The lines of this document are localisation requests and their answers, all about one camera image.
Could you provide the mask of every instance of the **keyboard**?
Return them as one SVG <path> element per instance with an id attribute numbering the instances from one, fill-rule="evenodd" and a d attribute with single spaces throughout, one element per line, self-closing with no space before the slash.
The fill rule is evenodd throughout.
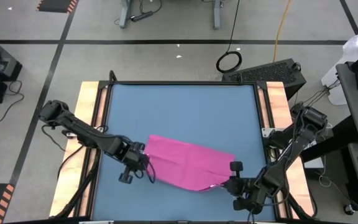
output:
<path id="1" fill-rule="evenodd" d="M 296 80 L 293 70 L 286 62 L 239 71 L 238 73 L 233 73 L 229 79 L 230 81 L 238 82 L 240 75 L 245 82 L 263 80 L 266 82 L 283 82 L 284 84 L 288 84 Z"/>

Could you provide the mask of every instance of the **wooden table edge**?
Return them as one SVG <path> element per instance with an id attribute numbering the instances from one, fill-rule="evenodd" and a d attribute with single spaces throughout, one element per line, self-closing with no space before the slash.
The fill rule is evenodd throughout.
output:
<path id="1" fill-rule="evenodd" d="M 83 82 L 81 84 L 80 93 L 78 95 L 78 100 L 77 100 L 74 114 L 75 116 L 82 119 L 84 122 L 88 124 L 90 124 L 92 120 L 96 95 L 98 92 L 98 85 L 99 82 Z M 105 90 L 106 89 L 103 90 L 104 94 L 102 93 L 102 97 L 101 97 L 103 100 L 101 100 L 101 103 L 99 104 L 99 113 L 97 117 L 98 125 L 101 124 L 102 113 L 100 113 L 100 111 L 103 111 L 104 99 L 107 93 L 107 91 Z M 275 127 L 286 128 L 287 126 L 291 125 L 292 118 L 288 107 L 288 102 L 285 95 L 283 83 L 267 82 L 267 93 L 270 101 L 270 108 L 272 111 L 271 114 L 273 116 L 273 122 Z M 266 102 L 264 99 L 264 93 L 262 89 L 258 90 L 258 94 L 260 99 L 260 107 L 262 109 L 264 125 L 265 127 L 269 127 L 267 107 L 266 107 Z M 80 145 L 78 144 L 76 139 L 69 139 L 67 142 L 66 152 L 63 159 L 65 159 L 73 151 L 78 149 L 79 146 Z M 77 190 L 78 184 L 80 182 L 80 175 L 83 168 L 84 158 L 85 158 L 85 149 L 83 149 L 78 154 L 73 156 L 63 167 L 56 186 L 55 195 L 53 197 L 50 216 L 54 216 L 57 213 L 59 213 Z M 93 162 L 93 159 L 94 159 L 94 150 L 91 153 L 90 163 Z M 305 177 L 305 171 L 300 158 L 298 158 L 287 170 L 287 176 L 288 176 L 288 182 L 290 184 L 291 194 L 294 196 L 295 200 L 302 206 L 303 210 L 308 215 L 312 215 L 314 213 L 313 205 L 311 203 L 309 188 Z M 89 195 L 89 186 L 82 197 L 80 216 L 84 216 L 86 214 L 88 195 Z M 282 198 L 283 198 L 282 194 L 279 194 L 277 196 L 278 201 L 281 201 Z M 284 204 L 280 204 L 278 207 L 279 207 L 280 217 L 286 218 L 287 215 L 286 215 L 286 208 Z M 293 218 L 297 218 L 293 211 L 292 211 L 292 215 Z"/>

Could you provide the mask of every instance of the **blue mat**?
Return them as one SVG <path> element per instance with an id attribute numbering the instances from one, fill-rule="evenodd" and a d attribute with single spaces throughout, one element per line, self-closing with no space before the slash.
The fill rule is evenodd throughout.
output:
<path id="1" fill-rule="evenodd" d="M 147 143 L 150 134 L 190 142 L 235 155 L 244 177 L 265 165 L 254 87 L 114 85 L 108 119 L 110 134 Z M 92 220 L 247 220 L 234 211 L 223 188 L 190 192 L 147 177 L 131 185 L 118 181 L 124 165 L 103 154 Z M 272 221 L 272 207 L 256 220 Z"/>

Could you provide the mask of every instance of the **pink towel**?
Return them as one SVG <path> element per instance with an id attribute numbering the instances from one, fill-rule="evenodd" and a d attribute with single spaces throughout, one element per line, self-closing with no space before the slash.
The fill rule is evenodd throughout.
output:
<path id="1" fill-rule="evenodd" d="M 145 153 L 158 180 L 187 190 L 208 190 L 232 174 L 232 154 L 203 146 L 150 135 Z"/>

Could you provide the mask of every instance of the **desk leg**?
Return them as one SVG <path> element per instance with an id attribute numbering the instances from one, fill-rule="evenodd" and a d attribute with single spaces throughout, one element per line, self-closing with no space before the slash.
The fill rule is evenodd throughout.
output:
<path id="1" fill-rule="evenodd" d="M 214 29 L 221 27 L 221 0 L 214 2 Z"/>
<path id="2" fill-rule="evenodd" d="M 127 19 L 131 16 L 131 1 L 132 0 L 121 0 L 122 9 L 121 17 L 119 18 L 119 27 L 125 28 L 125 23 Z"/>
<path id="3" fill-rule="evenodd" d="M 301 153 L 303 162 L 309 162 L 330 152 L 343 149 L 349 143 L 358 142 L 358 133 L 350 115 L 333 128 L 334 136 Z"/>

